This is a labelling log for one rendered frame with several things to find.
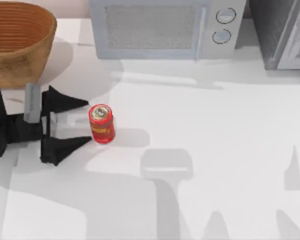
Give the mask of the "red can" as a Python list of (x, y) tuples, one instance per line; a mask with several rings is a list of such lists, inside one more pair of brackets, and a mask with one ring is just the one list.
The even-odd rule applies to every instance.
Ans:
[(99, 144), (108, 144), (115, 137), (112, 109), (103, 103), (93, 105), (88, 112), (93, 139)]

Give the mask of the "woven brown basket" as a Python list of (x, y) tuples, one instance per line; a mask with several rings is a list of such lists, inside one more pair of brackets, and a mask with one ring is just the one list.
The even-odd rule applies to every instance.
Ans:
[(56, 17), (22, 1), (0, 1), (0, 87), (23, 88), (40, 79), (53, 45)]

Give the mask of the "microwave oven door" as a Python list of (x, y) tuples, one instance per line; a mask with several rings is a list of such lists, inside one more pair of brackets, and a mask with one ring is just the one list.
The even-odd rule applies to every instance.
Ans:
[(198, 59), (210, 0), (89, 0), (100, 59)]

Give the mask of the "round microwave knob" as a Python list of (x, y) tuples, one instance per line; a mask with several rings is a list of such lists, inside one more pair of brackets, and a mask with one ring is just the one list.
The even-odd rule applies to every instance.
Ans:
[(232, 38), (231, 32), (225, 28), (219, 31), (215, 31), (212, 34), (213, 42), (218, 45), (226, 44), (231, 40), (231, 38)]
[(218, 10), (216, 13), (216, 20), (218, 23), (225, 25), (233, 22), (236, 16), (236, 11), (233, 8), (228, 7)]

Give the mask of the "pale grey microwave oven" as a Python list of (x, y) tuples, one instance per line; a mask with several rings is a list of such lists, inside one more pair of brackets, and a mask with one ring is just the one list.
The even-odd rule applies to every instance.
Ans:
[[(205, 26), (201, 45), (199, 60), (205, 59), (228, 59), (235, 50), (246, 0), (209, 0), (209, 7), (205, 15)], [(233, 8), (236, 11), (236, 18), (228, 24), (220, 24), (216, 20), (218, 10)], [(216, 31), (227, 29), (231, 32), (231, 39), (225, 44), (216, 44), (212, 35)]]

